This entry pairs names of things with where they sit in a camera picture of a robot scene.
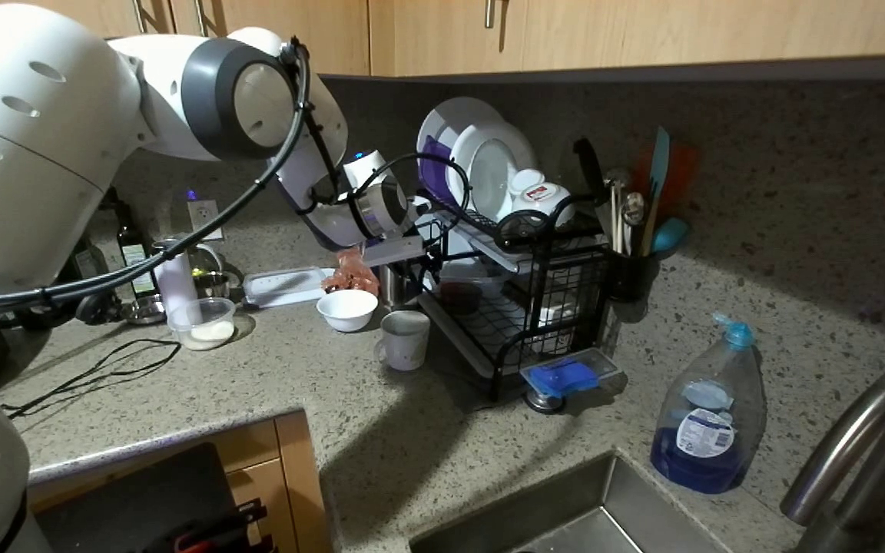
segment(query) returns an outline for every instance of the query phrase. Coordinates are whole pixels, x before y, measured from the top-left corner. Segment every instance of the backsplash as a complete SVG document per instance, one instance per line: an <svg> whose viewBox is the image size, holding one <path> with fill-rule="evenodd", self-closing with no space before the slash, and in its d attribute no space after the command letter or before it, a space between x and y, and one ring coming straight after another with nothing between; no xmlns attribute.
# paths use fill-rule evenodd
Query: backsplash
<svg viewBox="0 0 885 553"><path fill-rule="evenodd" d="M561 184L578 183L578 136L619 169L653 126L698 147L687 245L660 262L644 306L612 315L615 358L648 409L660 409L668 378L716 337L712 311L751 323L771 418L742 489L771 510L837 412L885 373L885 83L336 79L331 93L351 147L388 158L412 151L436 102L484 99ZM137 153L117 187L170 237L184 231L184 187L226 203L251 176L255 166ZM257 198L217 250L245 273L331 262L279 193Z"/></svg>

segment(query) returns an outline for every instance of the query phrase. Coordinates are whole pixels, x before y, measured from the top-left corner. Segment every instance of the black dish rack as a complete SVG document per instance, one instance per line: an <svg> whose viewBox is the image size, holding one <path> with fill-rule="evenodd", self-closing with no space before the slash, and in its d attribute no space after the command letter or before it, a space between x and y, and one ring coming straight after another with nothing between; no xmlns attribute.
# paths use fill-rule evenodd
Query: black dish rack
<svg viewBox="0 0 885 553"><path fill-rule="evenodd" d="M522 391L518 369L595 345L612 254L592 208L592 198L570 198L525 250L499 250L505 228L436 207L436 228L472 253L443 254L434 292L417 302L491 400Z"/></svg>

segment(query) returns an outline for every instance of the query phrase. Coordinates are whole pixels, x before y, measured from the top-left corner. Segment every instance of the blue cleaning spray bottle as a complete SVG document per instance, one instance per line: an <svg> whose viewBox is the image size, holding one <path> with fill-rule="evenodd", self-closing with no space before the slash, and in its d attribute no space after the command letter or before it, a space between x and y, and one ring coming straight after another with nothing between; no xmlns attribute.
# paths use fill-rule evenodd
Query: blue cleaning spray bottle
<svg viewBox="0 0 885 553"><path fill-rule="evenodd" d="M765 388L751 328L712 315L722 341L693 358L668 385L652 465L667 481L722 495L742 483L765 430Z"/></svg>

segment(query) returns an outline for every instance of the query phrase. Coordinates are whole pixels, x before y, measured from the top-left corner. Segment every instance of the faucet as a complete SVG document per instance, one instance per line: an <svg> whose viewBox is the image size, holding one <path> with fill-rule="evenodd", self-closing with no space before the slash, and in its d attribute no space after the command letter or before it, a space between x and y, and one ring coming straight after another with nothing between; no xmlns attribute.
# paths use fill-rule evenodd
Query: faucet
<svg viewBox="0 0 885 553"><path fill-rule="evenodd" d="M824 506L856 467L836 506ZM885 375L830 428L781 500L781 515L809 525L798 550L874 550L885 517Z"/></svg>

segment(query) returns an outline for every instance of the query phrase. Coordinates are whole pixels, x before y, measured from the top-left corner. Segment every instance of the kitchen sink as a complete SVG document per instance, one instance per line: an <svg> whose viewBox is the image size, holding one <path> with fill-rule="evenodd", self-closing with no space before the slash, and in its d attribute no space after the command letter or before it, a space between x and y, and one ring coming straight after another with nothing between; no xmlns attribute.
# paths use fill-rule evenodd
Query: kitchen sink
<svg viewBox="0 0 885 553"><path fill-rule="evenodd" d="M722 550L618 451L561 472L412 541L412 553Z"/></svg>

